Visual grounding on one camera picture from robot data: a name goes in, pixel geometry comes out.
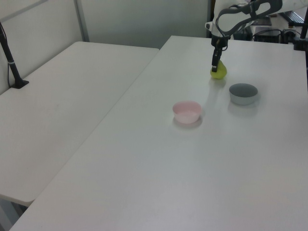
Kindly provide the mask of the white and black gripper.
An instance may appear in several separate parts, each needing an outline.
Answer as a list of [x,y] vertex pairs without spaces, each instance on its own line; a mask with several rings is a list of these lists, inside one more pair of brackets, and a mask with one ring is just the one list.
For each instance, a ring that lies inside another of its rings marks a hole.
[[228,37],[221,34],[214,22],[207,22],[205,28],[211,32],[211,44],[215,48],[212,56],[212,72],[217,72],[222,50],[228,47]]

